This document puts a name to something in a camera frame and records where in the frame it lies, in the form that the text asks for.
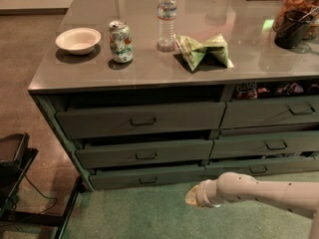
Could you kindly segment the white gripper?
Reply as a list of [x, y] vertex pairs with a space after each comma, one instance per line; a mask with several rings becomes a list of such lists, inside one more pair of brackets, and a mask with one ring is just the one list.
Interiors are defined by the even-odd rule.
[[217, 197], [217, 184], [215, 180], [202, 181], [194, 186], [186, 195], [185, 202], [188, 205], [212, 208], [220, 205]]

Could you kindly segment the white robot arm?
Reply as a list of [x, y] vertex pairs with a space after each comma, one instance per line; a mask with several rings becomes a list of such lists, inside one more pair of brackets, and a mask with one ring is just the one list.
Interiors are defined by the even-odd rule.
[[225, 172], [194, 186], [185, 202], [212, 208], [223, 203], [255, 200], [312, 219], [309, 239], [319, 239], [319, 183], [257, 180], [247, 174]]

